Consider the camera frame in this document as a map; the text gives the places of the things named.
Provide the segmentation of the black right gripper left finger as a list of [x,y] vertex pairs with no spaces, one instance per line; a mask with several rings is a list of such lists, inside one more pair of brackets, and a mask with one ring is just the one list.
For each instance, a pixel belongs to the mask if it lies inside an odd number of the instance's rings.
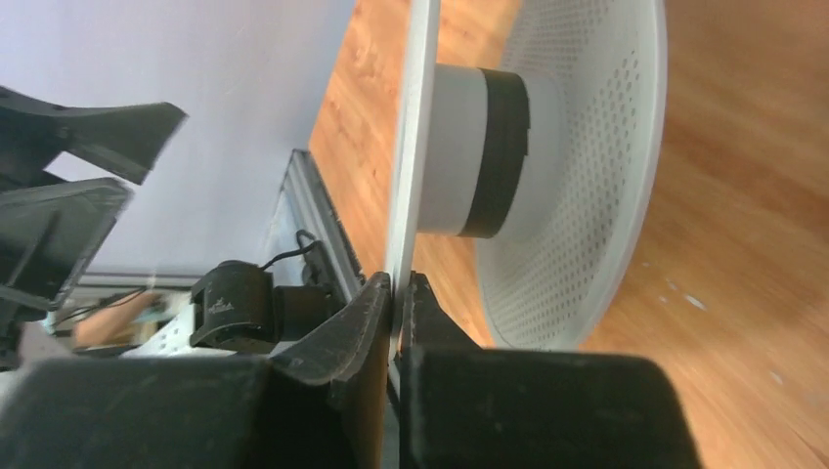
[[376,468],[388,274],[271,357],[51,359],[1,406],[5,468]]

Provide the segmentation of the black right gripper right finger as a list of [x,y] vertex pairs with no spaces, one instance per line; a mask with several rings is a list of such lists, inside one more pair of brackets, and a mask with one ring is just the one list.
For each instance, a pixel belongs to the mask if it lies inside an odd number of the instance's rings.
[[676,390],[635,356],[487,349],[423,274],[404,294],[405,468],[697,468]]

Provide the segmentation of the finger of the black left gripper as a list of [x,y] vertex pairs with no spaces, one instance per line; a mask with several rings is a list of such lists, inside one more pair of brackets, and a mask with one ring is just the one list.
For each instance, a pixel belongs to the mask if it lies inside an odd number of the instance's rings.
[[130,183],[144,183],[188,115],[167,102],[65,107],[1,89],[1,184],[50,186],[46,168],[67,152]]
[[3,192],[1,311],[62,306],[132,194],[113,178]]

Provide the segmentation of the white perforated cable spool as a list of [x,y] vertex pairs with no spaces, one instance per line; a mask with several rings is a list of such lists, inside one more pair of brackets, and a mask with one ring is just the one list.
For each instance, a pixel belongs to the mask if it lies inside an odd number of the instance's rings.
[[661,1],[525,1],[495,68],[437,59],[414,1],[384,271],[394,307],[419,234],[471,238],[496,345],[573,350],[608,309],[654,184],[667,98]]

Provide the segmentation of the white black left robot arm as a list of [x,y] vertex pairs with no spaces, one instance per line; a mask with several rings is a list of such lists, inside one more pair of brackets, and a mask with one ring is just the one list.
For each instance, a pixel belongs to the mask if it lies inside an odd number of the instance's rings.
[[[166,103],[63,107],[1,92],[1,366],[60,309],[186,114]],[[267,353],[332,312],[312,286],[226,261],[192,288],[195,347]]]

